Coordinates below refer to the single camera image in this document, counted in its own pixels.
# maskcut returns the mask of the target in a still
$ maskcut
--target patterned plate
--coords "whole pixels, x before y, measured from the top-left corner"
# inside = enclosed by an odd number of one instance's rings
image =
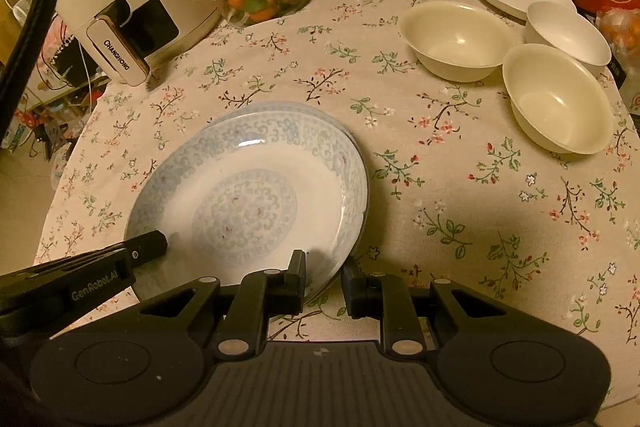
[[[297,103],[232,112],[175,151],[143,187],[125,237],[158,229],[166,256],[136,271],[148,299],[206,275],[237,284],[307,256],[307,295],[328,283],[364,226],[368,178],[350,134]]]

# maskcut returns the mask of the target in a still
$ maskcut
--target ribbed black surface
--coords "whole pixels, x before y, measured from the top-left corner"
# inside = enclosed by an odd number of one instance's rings
[[[223,363],[202,393],[162,427],[481,427],[455,409],[418,363],[370,342],[268,343]]]

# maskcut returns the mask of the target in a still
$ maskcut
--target floor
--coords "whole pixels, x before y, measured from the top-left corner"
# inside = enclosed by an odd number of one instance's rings
[[[0,150],[0,275],[31,266],[53,199],[50,166],[29,158],[31,139],[14,154]],[[640,427],[640,400],[598,415],[601,427]]]

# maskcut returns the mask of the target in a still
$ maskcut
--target cream bowl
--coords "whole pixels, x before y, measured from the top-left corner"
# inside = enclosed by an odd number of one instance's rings
[[[500,66],[514,35],[482,8],[450,1],[414,6],[402,15],[400,34],[425,68],[452,82],[476,82]]]
[[[578,60],[593,76],[611,61],[606,39],[583,16],[552,2],[535,2],[527,10],[525,40],[553,46]]]
[[[613,114],[598,81],[566,53],[544,44],[521,44],[502,65],[513,114],[544,149],[594,154],[613,134]]]

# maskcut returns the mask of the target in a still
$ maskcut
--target tablecloth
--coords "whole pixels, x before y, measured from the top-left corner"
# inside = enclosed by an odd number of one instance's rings
[[[612,367],[606,405],[638,395],[640,140],[610,74],[599,78],[616,118],[610,145],[549,153],[514,121],[499,69],[456,85],[417,62],[398,17],[428,1],[311,0],[242,31],[222,24],[146,86],[110,84],[66,166],[36,263],[122,240],[140,187],[207,123],[258,101],[303,102],[362,148],[370,211],[354,256],[365,271],[413,286],[454,279],[583,335]],[[522,42],[522,24],[498,16]],[[135,302],[129,289],[79,323]],[[345,311],[334,282],[301,315],[272,323],[270,338],[377,338],[377,322]]]

